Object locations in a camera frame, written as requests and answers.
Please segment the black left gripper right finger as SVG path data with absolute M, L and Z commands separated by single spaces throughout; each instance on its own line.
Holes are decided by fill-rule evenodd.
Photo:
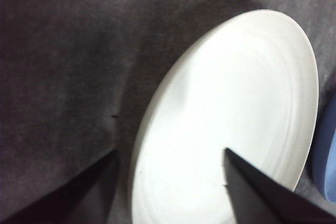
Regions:
M 230 148 L 223 150 L 223 158 L 237 223 L 335 223 L 335 216 L 272 180 Z

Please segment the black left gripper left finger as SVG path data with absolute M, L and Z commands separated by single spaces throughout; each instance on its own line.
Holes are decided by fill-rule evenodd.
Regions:
M 106 223 L 119 173 L 119 152 L 107 155 L 70 182 L 1 223 Z

